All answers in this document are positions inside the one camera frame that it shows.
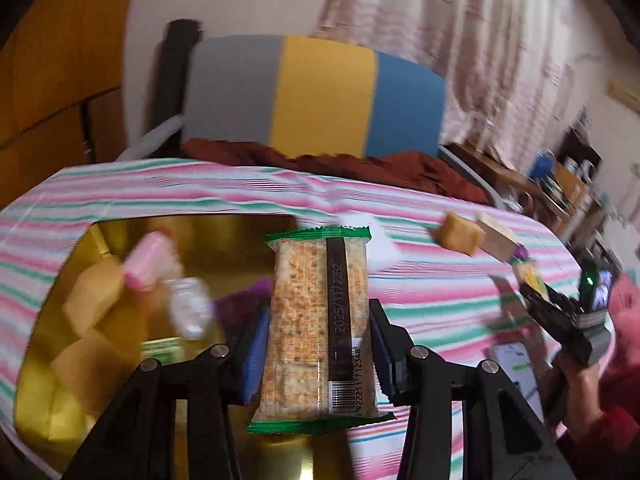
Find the person right hand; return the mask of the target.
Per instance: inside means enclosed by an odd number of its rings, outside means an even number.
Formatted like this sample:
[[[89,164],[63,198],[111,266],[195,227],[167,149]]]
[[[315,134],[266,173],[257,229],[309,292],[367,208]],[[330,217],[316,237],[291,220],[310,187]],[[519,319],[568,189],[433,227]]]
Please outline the person right hand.
[[[599,384],[600,363],[582,366],[568,353],[561,352],[554,364],[564,374],[567,385],[566,414],[563,424],[574,440],[585,437],[602,418]]]

